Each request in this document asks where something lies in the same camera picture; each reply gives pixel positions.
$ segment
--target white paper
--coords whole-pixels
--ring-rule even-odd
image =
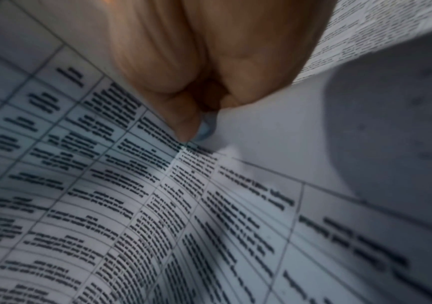
[[[361,201],[331,162],[337,70],[182,145],[94,4],[0,1],[0,303],[432,303],[431,205]],[[432,30],[432,1],[342,0],[331,22],[300,78]]]

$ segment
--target blue fingernail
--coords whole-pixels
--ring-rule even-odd
[[[203,119],[201,120],[201,125],[199,126],[199,130],[197,130],[196,136],[194,136],[192,140],[193,141],[205,140],[206,138],[212,135],[213,131],[214,130]]]

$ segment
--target skin crease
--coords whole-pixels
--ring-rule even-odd
[[[117,66],[182,142],[294,80],[335,0],[105,0]]]

